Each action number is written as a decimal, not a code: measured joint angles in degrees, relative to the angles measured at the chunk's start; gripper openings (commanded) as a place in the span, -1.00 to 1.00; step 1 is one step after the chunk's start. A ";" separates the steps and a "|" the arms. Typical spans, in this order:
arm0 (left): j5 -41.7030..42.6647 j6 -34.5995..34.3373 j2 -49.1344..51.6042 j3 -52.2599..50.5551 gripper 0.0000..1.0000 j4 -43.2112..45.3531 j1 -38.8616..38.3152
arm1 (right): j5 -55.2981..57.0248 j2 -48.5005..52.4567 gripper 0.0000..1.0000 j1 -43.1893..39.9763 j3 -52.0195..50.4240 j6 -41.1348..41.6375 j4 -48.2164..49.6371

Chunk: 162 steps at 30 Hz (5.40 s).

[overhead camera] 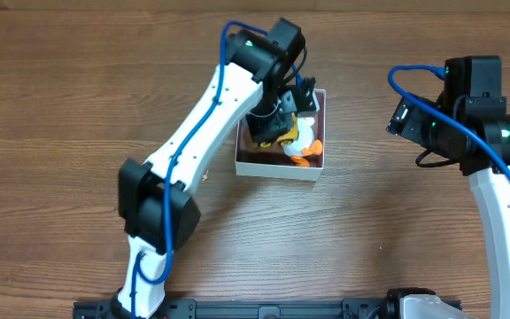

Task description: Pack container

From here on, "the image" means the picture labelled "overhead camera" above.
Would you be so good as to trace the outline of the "yellow toy truck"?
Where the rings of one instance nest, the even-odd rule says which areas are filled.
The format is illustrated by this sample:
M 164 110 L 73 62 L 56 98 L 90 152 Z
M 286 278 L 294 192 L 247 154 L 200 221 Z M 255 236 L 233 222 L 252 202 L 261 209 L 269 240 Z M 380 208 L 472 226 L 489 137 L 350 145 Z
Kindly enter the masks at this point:
M 294 113 L 275 115 L 259 129 L 253 141 L 259 148 L 267 148 L 274 143 L 281 146 L 291 144 L 298 137 L 297 119 Z

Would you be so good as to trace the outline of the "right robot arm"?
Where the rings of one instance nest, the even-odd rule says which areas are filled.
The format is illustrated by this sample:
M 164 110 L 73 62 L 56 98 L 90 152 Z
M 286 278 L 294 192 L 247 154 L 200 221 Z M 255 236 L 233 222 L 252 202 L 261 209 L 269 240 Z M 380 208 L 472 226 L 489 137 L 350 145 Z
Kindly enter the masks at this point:
M 498 56 L 450 58 L 443 66 L 409 65 L 444 83 L 431 101 L 400 87 L 388 72 L 389 85 L 400 95 L 387 132 L 423 148 L 418 167 L 457 165 L 483 225 L 491 285 L 492 318 L 510 318 L 510 113 L 502 92 Z

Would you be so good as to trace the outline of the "white plush duck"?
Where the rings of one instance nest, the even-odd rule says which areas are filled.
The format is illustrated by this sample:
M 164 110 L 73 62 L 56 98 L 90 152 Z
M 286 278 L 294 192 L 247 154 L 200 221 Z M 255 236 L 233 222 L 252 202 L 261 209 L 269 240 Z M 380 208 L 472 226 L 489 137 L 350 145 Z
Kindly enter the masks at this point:
M 323 143 L 314 134 L 315 122 L 314 117 L 298 117 L 297 138 L 282 148 L 284 154 L 298 167 L 310 167 L 308 157 L 319 156 L 323 153 Z

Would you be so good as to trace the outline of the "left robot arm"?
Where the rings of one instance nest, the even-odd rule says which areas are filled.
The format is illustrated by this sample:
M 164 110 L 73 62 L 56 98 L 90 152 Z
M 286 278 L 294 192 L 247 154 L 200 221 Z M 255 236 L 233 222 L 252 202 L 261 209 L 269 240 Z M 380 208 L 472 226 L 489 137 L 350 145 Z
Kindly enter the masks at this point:
M 193 195 L 213 155 L 243 122 L 258 147 L 298 136 L 294 86 L 307 48 L 300 27 L 279 19 L 266 31 L 231 20 L 220 35 L 212 79 L 174 134 L 144 163 L 127 159 L 118 177 L 119 214 L 130 247 L 111 318 L 151 318 L 165 299 L 174 253 L 196 228 Z

